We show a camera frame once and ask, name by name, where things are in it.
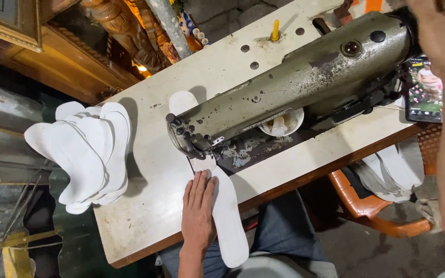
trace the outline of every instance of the industrial sewing machine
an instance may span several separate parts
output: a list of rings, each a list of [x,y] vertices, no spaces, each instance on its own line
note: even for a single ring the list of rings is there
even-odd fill
[[[411,88],[402,64],[421,54],[416,20],[407,8],[370,12],[285,55],[282,63],[182,113],[168,114],[173,144],[205,159],[221,142],[295,109],[301,128],[347,121],[396,99],[399,79]]]

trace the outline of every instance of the white table top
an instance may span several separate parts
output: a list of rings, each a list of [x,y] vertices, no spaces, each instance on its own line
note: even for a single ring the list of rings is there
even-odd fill
[[[285,54],[317,39],[319,33],[311,20],[342,2],[295,0],[108,99],[127,108],[134,134],[134,163],[129,167],[138,168],[143,176],[140,178],[135,171],[129,171],[129,188],[125,195],[115,203],[95,208],[109,263],[181,230],[183,190],[193,174],[188,160],[176,150],[167,133],[165,116],[169,113],[170,95],[191,91],[202,102],[269,70],[280,64]],[[355,18],[363,9],[361,1],[350,12]],[[281,41],[261,42],[261,38],[270,35],[275,19],[281,22]],[[305,29],[304,35],[295,34],[299,27]],[[243,53],[240,50],[243,45],[249,45],[250,51]],[[259,63],[256,70],[250,68],[254,61]],[[400,122],[399,118],[398,110],[374,109],[369,115],[349,120],[238,172],[231,176],[238,203],[411,125]],[[279,169],[278,174],[272,169]]]

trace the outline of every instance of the smartphone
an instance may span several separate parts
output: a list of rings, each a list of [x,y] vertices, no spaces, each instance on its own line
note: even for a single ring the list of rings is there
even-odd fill
[[[409,63],[409,72],[416,85],[405,96],[406,119],[442,123],[442,80],[432,73],[427,57],[414,58]]]

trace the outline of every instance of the jeans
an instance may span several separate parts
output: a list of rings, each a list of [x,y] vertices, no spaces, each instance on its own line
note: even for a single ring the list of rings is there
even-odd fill
[[[183,242],[179,242],[159,252],[173,278],[178,277],[182,245]],[[250,253],[256,251],[285,255],[295,261],[328,261],[296,190],[259,206],[259,223]],[[223,278],[228,271],[216,239],[204,258],[204,277]]]

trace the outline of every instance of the picture frame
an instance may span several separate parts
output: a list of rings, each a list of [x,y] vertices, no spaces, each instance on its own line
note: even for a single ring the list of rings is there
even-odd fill
[[[39,0],[0,0],[0,39],[42,52]]]

